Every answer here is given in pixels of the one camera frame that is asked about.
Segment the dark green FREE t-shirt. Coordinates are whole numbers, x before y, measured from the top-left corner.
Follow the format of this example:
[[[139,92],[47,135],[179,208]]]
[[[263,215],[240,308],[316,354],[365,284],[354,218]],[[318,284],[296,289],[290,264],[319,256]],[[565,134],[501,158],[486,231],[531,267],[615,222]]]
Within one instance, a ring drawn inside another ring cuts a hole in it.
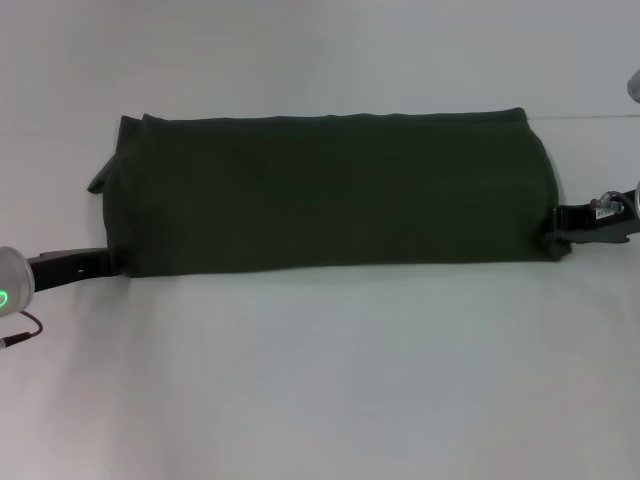
[[[551,262],[559,189],[522,109],[123,117],[89,191],[131,277]]]

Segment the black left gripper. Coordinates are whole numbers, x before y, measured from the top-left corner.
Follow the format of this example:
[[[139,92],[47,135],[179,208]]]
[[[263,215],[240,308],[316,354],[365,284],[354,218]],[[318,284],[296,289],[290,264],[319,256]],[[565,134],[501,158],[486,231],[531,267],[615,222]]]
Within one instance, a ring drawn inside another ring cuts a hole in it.
[[[107,248],[46,252],[27,262],[36,292],[121,274],[120,266]]]

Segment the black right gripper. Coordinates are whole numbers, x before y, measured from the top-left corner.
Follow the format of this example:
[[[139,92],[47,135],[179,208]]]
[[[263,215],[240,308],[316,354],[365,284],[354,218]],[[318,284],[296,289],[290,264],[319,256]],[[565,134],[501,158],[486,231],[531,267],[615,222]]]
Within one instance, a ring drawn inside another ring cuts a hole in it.
[[[592,210],[588,204],[558,205],[547,220],[547,245],[570,246],[571,243],[622,244],[639,233],[639,194],[623,193],[624,211]]]

